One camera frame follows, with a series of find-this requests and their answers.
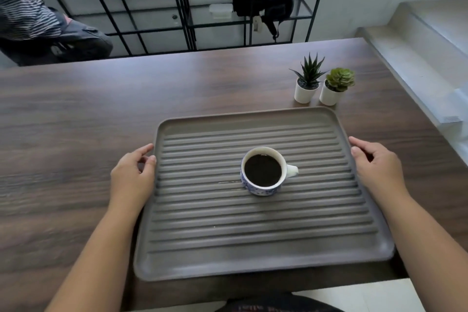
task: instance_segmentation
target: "black coffee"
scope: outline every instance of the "black coffee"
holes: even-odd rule
[[[250,157],[244,166],[247,178],[258,186],[275,185],[281,178],[281,165],[267,154]]]

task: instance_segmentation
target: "white stairs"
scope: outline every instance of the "white stairs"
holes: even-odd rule
[[[364,37],[468,165],[468,0],[401,3]]]

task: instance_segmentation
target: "wooden table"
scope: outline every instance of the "wooden table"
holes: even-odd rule
[[[468,249],[465,164],[362,39],[15,68],[0,75],[0,310],[44,309],[105,211],[110,170],[160,121],[300,106],[288,68],[309,51],[356,71],[337,106],[347,133],[395,151],[413,197]],[[130,271],[123,309],[405,274],[398,258],[159,283]]]

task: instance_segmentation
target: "white plant pot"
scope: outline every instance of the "white plant pot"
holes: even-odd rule
[[[301,88],[298,82],[296,81],[296,90],[294,92],[294,100],[296,100],[298,103],[301,103],[301,104],[307,104],[310,102],[310,100],[312,99],[317,89],[318,87],[313,90],[307,90],[307,89]]]
[[[324,105],[332,106],[340,100],[343,94],[344,94],[344,91],[336,92],[336,91],[330,90],[324,84],[322,87],[322,92],[320,93],[320,102]]]

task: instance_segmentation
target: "cup handle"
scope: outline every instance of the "cup handle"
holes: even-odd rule
[[[299,174],[299,169],[296,166],[290,166],[286,164],[286,177],[291,178]]]

